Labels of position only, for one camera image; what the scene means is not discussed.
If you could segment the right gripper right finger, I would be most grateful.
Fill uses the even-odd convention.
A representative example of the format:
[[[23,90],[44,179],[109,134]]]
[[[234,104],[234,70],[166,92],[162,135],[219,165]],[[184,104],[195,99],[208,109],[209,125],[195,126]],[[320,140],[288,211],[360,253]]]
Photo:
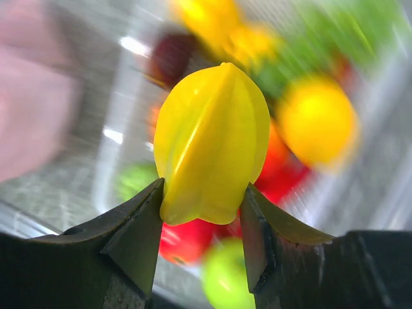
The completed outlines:
[[[410,308],[411,233],[333,237],[249,185],[240,210],[247,282],[257,308]]]

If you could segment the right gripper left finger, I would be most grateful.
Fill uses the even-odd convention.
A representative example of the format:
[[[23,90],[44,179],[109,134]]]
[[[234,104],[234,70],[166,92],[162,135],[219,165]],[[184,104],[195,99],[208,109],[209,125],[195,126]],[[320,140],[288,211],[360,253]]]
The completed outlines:
[[[2,308],[147,308],[164,180],[59,235],[1,234]]]

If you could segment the light green fake apple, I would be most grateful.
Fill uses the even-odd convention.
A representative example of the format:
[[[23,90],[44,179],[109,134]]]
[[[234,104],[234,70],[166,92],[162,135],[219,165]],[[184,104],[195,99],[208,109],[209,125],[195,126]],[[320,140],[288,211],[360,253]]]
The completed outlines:
[[[201,286],[213,308],[255,308],[255,299],[248,290],[243,242],[225,238],[204,255]]]

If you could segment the red fake apple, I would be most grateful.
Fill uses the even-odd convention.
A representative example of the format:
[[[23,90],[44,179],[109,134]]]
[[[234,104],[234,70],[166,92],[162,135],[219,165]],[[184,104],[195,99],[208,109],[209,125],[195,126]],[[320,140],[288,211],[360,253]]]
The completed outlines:
[[[176,226],[164,223],[159,254],[177,265],[194,265],[215,241],[227,237],[241,237],[239,218],[227,225],[216,225],[200,219]]]

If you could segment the yellow fake starfruit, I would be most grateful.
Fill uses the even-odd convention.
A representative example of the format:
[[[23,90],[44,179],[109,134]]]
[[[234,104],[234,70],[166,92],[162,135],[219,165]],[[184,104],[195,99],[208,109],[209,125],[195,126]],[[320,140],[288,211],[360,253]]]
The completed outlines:
[[[196,71],[163,103],[154,160],[165,180],[168,225],[232,222],[267,155],[270,115],[261,90],[234,64]]]

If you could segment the pink plastic bag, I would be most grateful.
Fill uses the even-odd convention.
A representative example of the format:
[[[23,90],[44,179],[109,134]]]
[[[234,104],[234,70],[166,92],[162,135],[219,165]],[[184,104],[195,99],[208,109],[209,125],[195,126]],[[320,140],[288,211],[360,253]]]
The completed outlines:
[[[1,5],[1,180],[30,172],[63,147],[82,81],[48,1]]]

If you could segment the dark purple fake fruit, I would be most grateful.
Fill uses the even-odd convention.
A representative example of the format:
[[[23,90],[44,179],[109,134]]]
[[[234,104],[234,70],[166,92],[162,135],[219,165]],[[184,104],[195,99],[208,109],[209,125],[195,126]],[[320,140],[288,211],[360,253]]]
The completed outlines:
[[[171,89],[183,77],[197,45],[192,34],[165,33],[152,49],[146,75],[158,86]]]

